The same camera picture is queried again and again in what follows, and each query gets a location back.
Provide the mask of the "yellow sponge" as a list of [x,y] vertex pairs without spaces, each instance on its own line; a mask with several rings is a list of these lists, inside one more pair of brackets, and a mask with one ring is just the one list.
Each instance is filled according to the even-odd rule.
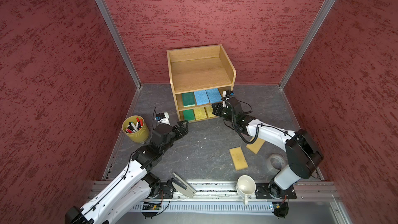
[[247,144],[246,147],[253,152],[254,154],[257,154],[261,147],[264,145],[265,140],[257,138],[256,141],[252,144]]
[[207,119],[206,110],[204,107],[198,107],[193,109],[196,121]]
[[210,105],[205,107],[205,111],[206,111],[206,114],[207,114],[207,118],[215,118],[215,117],[217,117],[216,115],[213,114],[213,108]]
[[241,147],[231,148],[229,150],[231,158],[233,160],[234,168],[236,171],[244,170],[248,168],[247,161],[243,154]]

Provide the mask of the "light blue sponge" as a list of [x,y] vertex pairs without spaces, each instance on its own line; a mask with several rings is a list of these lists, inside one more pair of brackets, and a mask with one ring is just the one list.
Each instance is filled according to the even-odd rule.
[[222,96],[217,88],[205,90],[210,104],[218,103],[222,101]]
[[194,92],[195,100],[197,105],[206,105],[210,103],[207,92],[205,90]]

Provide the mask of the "bright green sponge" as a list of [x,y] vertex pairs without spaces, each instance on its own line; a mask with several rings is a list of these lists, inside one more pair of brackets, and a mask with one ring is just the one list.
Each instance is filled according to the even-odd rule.
[[195,114],[193,110],[185,110],[182,112],[184,120],[195,121]]

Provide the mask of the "dark green sponge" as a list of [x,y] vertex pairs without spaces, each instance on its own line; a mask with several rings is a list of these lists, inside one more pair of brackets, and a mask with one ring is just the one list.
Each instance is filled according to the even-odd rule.
[[193,107],[196,106],[195,96],[193,92],[183,93],[181,95],[183,107]]

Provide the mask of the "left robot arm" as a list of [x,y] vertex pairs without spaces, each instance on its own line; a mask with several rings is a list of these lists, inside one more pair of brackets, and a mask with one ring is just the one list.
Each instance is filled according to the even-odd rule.
[[174,143],[189,132],[189,122],[157,125],[151,140],[132,152],[123,171],[96,197],[82,207],[72,207],[65,214],[67,224],[114,224],[138,202],[154,197],[160,180],[151,170],[161,162]]

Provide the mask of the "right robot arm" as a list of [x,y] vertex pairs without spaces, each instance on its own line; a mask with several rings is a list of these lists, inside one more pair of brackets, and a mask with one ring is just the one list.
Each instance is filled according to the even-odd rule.
[[311,135],[303,130],[285,130],[267,124],[243,111],[242,101],[233,95],[221,98],[213,103],[212,113],[230,123],[228,126],[247,144],[252,145],[258,139],[264,140],[286,153],[287,165],[269,182],[268,191],[280,199],[286,191],[301,179],[309,179],[324,159],[318,144]]

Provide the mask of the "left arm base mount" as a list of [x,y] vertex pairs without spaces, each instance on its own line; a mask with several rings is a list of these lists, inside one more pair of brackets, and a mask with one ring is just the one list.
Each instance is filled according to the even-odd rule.
[[172,199],[176,189],[172,185],[171,180],[162,181],[151,191],[149,199]]

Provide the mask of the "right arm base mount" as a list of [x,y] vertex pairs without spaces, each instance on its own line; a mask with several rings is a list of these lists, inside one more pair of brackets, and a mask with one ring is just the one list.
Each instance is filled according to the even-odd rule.
[[288,189],[280,189],[276,184],[256,183],[255,191],[257,200],[295,200],[297,199],[295,189],[291,185]]

